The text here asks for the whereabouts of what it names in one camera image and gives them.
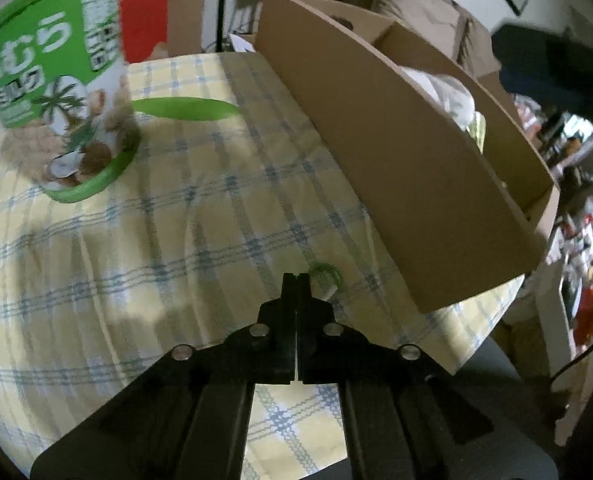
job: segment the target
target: tablecloth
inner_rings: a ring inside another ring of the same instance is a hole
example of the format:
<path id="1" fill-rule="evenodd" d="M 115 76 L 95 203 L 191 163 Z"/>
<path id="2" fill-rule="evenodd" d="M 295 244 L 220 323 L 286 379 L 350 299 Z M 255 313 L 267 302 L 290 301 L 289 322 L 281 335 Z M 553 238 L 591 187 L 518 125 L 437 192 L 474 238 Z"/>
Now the tablecloth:
<path id="1" fill-rule="evenodd" d="M 421 315 L 363 204 L 259 54 L 138 64 L 129 83 L 133 99 L 210 97 L 241 116 L 145 118 L 125 173 L 70 205 L 0 156 L 0 444 L 24 473 L 176 344 L 204 348 L 254 322 L 284 272 L 333 264 L 345 280 L 337 320 L 384 346 L 416 342 L 451 372 L 513 300 L 520 278 Z M 301 478 L 345 455 L 334 385 L 257 387 L 244 478 Z"/>

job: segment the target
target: brown cardboard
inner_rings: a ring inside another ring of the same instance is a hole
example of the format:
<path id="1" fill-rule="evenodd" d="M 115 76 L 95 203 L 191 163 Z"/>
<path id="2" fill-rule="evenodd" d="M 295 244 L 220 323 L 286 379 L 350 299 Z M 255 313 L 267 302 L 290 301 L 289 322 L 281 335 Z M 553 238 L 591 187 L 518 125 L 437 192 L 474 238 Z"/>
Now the brown cardboard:
<path id="1" fill-rule="evenodd" d="M 204 0 L 168 0 L 168 43 L 170 57 L 201 53 Z"/>
<path id="2" fill-rule="evenodd" d="M 329 0 L 262 2 L 257 51 L 366 204 L 420 309 L 464 300 L 539 264 L 558 189 L 487 90 L 402 25 L 381 30 L 383 17 L 370 11 Z M 356 33 L 329 14 L 353 22 Z M 488 123 L 483 155 L 398 64 L 468 87 Z"/>

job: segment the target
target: table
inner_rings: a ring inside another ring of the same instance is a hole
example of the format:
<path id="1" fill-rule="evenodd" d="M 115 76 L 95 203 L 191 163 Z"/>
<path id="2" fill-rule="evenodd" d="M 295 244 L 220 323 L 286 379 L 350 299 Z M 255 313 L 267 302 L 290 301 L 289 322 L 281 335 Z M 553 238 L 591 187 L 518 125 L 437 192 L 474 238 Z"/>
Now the table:
<path id="1" fill-rule="evenodd" d="M 421 315 L 259 54 L 134 65 L 130 87 L 134 99 L 227 100 L 241 116 L 142 118 L 131 166 L 77 204 L 51 201 L 0 157 L 0 444 L 23 472 L 176 344 L 204 348 L 254 322 L 284 272 L 334 264 L 337 320 L 384 346 L 416 342 L 451 372 L 513 300 L 523 278 Z M 344 457 L 334 385 L 257 387 L 244 478 L 301 478 Z"/>

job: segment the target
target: food container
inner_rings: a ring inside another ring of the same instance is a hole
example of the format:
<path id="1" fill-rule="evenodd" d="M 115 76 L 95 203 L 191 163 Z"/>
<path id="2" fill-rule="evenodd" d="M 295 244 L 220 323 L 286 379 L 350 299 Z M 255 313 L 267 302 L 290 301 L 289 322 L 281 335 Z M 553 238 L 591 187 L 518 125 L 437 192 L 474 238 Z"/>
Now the food container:
<path id="1" fill-rule="evenodd" d="M 0 10 L 2 156 L 59 202 L 113 182 L 138 146 L 118 0 L 14 0 Z"/>

